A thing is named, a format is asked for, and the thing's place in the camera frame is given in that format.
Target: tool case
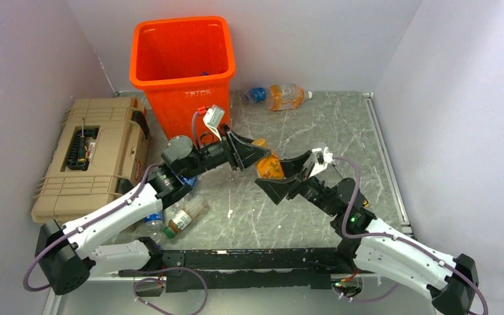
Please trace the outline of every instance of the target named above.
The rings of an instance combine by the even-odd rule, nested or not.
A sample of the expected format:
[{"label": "tool case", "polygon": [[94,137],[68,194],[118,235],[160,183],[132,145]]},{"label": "tool case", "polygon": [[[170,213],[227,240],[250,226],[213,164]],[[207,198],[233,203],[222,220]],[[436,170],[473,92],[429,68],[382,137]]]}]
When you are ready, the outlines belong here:
[{"label": "tool case", "polygon": [[[145,170],[150,130],[141,101],[80,98],[61,126],[57,149],[35,191],[34,222],[67,222],[87,215],[127,193]],[[87,149],[82,161],[81,139]]]}]

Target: green bottle cap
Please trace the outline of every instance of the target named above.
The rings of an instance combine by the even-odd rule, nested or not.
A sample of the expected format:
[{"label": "green bottle cap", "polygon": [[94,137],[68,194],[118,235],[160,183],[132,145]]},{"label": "green bottle cap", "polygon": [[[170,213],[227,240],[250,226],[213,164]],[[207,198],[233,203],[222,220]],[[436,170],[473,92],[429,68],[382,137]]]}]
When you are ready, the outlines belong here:
[{"label": "green bottle cap", "polygon": [[175,238],[175,231],[173,231],[173,229],[169,228],[168,226],[166,226],[165,228],[163,228],[163,233],[165,233],[165,235],[167,235],[168,238]]}]

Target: white wall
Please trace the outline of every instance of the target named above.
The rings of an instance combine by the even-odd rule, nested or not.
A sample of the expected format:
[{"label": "white wall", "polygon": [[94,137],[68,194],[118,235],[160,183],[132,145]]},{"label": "white wall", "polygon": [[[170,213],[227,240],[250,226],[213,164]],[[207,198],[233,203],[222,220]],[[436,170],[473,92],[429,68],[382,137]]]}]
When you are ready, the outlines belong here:
[{"label": "white wall", "polygon": [[141,21],[219,15],[236,59],[231,88],[297,83],[325,91],[373,91],[421,0],[68,0],[116,91],[129,80]]},{"label": "white wall", "polygon": [[[41,314],[47,292],[22,289],[39,230],[31,196],[71,97],[111,94],[64,0],[0,0],[0,314]],[[31,283],[45,283],[39,269]]]},{"label": "white wall", "polygon": [[504,314],[504,1],[424,0],[375,105],[416,235]]}]

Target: bottle with green cap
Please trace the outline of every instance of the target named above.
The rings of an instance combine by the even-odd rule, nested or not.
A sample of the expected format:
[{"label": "bottle with green cap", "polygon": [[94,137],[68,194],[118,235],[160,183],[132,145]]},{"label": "bottle with green cap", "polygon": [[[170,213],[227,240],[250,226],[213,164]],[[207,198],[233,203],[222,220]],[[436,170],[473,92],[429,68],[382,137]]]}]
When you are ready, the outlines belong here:
[{"label": "bottle with green cap", "polygon": [[168,238],[174,238],[178,233],[181,233],[192,220],[208,209],[209,205],[204,197],[200,194],[195,194],[192,199],[169,220],[169,224],[163,229],[163,233],[165,233]]}]

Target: gray marble surface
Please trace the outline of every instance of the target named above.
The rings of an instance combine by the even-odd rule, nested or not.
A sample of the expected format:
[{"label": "gray marble surface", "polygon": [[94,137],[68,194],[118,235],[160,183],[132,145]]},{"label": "gray marble surface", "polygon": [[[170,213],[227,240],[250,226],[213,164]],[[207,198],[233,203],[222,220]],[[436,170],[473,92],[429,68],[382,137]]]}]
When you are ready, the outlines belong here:
[{"label": "gray marble surface", "polygon": [[[147,103],[143,93],[122,93]],[[263,104],[243,105],[239,94],[231,94],[231,124],[238,134],[265,138],[280,158],[303,154],[325,142],[335,156],[354,160],[362,172],[361,191],[372,210],[394,228],[400,217],[381,158],[377,135],[361,93],[314,92],[312,100],[296,110],[270,112]],[[167,139],[153,111],[148,112],[152,140],[148,163],[161,161]],[[346,177],[354,177],[344,162],[337,165]],[[330,186],[341,176],[328,168],[320,176]],[[254,184],[254,168],[231,171],[222,165],[200,176],[196,192],[206,197],[210,211],[193,222],[173,240],[161,243],[165,249],[244,249],[335,247],[339,236],[329,226],[331,218],[297,196],[274,205]],[[166,220],[173,215],[168,209]]]}]

